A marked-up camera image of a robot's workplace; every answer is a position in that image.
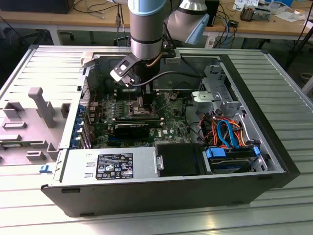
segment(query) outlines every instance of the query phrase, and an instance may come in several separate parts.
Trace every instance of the warning label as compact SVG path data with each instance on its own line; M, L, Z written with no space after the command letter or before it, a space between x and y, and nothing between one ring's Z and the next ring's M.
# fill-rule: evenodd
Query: warning label
M98 155L97 180L130 179L133 177L132 153Z

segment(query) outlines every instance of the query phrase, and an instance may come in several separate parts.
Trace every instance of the metal bracket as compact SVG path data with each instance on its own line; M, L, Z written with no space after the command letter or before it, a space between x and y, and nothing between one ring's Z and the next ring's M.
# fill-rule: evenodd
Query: metal bracket
M121 62L119 62L115 67L114 67L114 72L120 76L123 77L125 74L127 74L127 72L139 61L141 61L140 59L138 59L136 56L134 56L133 54L129 54L127 56L125 56Z
M84 52L80 57L80 63L83 68L86 68L92 64L94 64L93 60L93 52Z

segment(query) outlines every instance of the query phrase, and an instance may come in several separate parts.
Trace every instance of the metal slotted table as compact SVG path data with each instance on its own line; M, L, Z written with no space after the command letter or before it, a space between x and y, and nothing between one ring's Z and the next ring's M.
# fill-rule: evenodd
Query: metal slotted table
M39 46L28 50L0 92L0 108L27 92L24 86L45 83L60 91L47 94L52 103L71 102L83 74L85 51L117 47ZM1 234L310 234L313 229L313 105L269 55L258 50L181 48L180 53L227 54L244 79L278 137L301 171L284 188L272 189L249 205L181 211L71 218L54 205L40 186L52 175L40 175L40 165L0 167ZM62 92L64 86L73 93Z

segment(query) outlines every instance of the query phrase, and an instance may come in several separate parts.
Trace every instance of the cable on desk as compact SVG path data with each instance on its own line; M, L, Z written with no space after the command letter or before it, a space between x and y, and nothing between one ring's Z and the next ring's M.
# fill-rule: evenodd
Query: cable on desk
M222 11L218 10L217 12L224 14L224 16L220 15L220 14L218 14L217 16L223 17L227 22L229 22L229 16L225 13L224 7L220 3L219 3L219 5L221 6ZM222 40L226 30L227 30L226 25L223 25L223 26L225 27L225 30L224 30L223 34L221 35L220 39L217 40L217 43L215 44L215 46L213 48L216 48L218 44L219 44L219 48L221 48L221 40Z
M310 10L309 10L308 18L307 18L307 20L305 21L305 24L304 24L304 26L303 26L303 29L302 29L302 31L301 31L301 34L300 34L300 36L299 36L297 42L295 43L295 45L294 45L293 48L291 49L291 53L289 54L289 56L288 56L288 58L287 58L287 61L286 61L286 64L285 64L286 69L288 69L288 67L290 66L289 63L290 63L291 56L292 56L292 54L294 53L294 51L295 51L295 49L296 49L296 47L297 47L297 45L298 45L298 42L300 41L300 39L301 39L301 37L302 37L302 35L303 35L304 29L307 27L307 23L308 23L308 21L309 21L310 15L311 15L312 7L313 7L313 1L312 1Z
M76 3L74 4L73 8L74 8L75 11L82 12L82 13L93 13L93 12L105 11L105 10L108 10L108 9L110 9L110 8L113 8L113 7L117 6L117 5L113 5L113 6L109 6L109 7L107 7L107 8L104 8L104 9L101 9L101 10L97 10L97 11L81 11L81 10L78 10L78 9L76 8L76 5L77 5L78 3L80 3L80 2L82 2L82 1L83 1L83 0L79 0L78 2L76 2Z
M104 5L104 4L106 4L106 3L108 3L108 1L106 1L105 3L94 4L94 5L88 6L88 5L87 5L87 0L85 0L85 6L86 6L87 10L89 11L88 14L90 14L90 15L92 15L92 16L95 16L95 17L98 17L98 18L100 18L100 19L104 19L104 16L102 15L102 12L92 12L91 8L92 8L93 6Z
M226 38L225 38L225 40L224 40L224 44L223 44L223 47L222 47L222 48L224 48L225 45L226 45L226 43L227 43L227 40L228 40L229 25L228 25L228 23L226 22L226 19L224 19L223 17L220 17L220 18L224 21L224 23L225 23L225 25L226 25L226 29L227 29Z

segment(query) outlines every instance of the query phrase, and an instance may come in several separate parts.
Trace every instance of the wire bundle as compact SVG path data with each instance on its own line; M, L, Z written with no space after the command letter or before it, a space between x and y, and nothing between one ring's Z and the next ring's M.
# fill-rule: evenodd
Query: wire bundle
M231 36L229 36L230 27L229 27L229 24L228 24L227 22L229 22L230 18L229 18L229 16L225 13L225 10L224 10L222 4L220 4L220 7L222 8L222 11L219 11L219 10L218 10L217 17L220 18L220 19L224 22L225 25L223 24L223 26L225 27L225 30L224 30L224 32L222 33L220 39L217 40L217 43L215 44L215 46L214 46L213 48L216 48L217 46L218 46L219 48L221 48L221 45L223 45L222 48L224 48L224 47L225 47L226 45L228 45L228 44L231 44L230 47L232 47L232 46L233 46L233 43L234 43L234 40L235 40L235 34L236 34L236 32L237 32L237 27L234 27L234 26L233 26L234 33L233 33Z
M203 126L204 121L210 122L211 131L209 131L204 138L201 137L202 142L207 142L209 145L219 146L221 148L230 148L230 144L225 140L225 138L229 136L233 147L239 148L241 146L247 146L243 137L243 128L235 121L224 116L212 116L210 119L204 116L198 123L198 127ZM228 127L224 137L222 136L221 131L222 126Z

